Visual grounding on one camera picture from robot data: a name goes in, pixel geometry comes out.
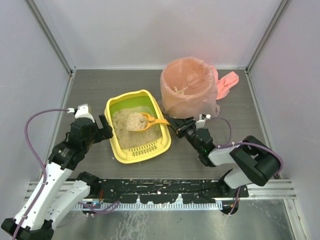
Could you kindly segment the orange litter scoop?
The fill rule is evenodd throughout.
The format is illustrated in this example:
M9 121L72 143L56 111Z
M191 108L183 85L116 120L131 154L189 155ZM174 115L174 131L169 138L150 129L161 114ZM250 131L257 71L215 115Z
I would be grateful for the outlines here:
M126 129L131 132L142 132L157 124L170 125L166 119L155 118L146 112L134 112L127 118Z

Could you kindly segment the bin with pink bag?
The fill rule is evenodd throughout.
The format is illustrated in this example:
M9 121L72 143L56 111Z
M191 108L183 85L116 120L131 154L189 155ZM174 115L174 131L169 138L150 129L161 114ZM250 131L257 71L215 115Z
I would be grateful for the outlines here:
M207 63L195 57L184 57L169 63L160 76L161 111L172 118L219 115L218 88L214 72Z

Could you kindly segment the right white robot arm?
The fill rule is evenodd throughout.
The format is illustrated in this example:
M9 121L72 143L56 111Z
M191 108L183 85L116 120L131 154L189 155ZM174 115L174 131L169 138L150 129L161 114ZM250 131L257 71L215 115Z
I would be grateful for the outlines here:
M255 184L263 187L283 169L282 158L252 135L239 142L229 140L226 144L215 144L205 123L210 114L194 117L173 118L167 121L178 138L185 138L198 153L198 159L206 167L236 164L218 181L218 191L224 196L233 194L242 186Z

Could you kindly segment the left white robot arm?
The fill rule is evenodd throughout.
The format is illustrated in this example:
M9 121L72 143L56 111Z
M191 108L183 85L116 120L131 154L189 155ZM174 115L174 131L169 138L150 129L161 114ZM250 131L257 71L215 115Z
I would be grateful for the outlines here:
M43 176L27 203L13 218L6 218L1 228L14 240L50 240L54 230L70 209L84 197L101 192L99 178L88 172L78 175L63 196L54 201L61 186L75 170L93 144L113 137L113 129L101 114L99 128L91 117L77 117L65 139L53 147Z

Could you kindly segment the yellow green litter box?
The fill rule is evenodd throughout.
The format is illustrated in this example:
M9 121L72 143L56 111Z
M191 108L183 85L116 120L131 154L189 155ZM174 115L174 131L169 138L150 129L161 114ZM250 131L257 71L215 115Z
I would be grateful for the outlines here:
M122 164L149 160L166 152L171 146L172 139L165 124L156 124L139 132L127 130L128 117L140 112L156 119L164 118L156 99L145 89L110 98L106 103L104 115L113 128L111 148L115 158Z

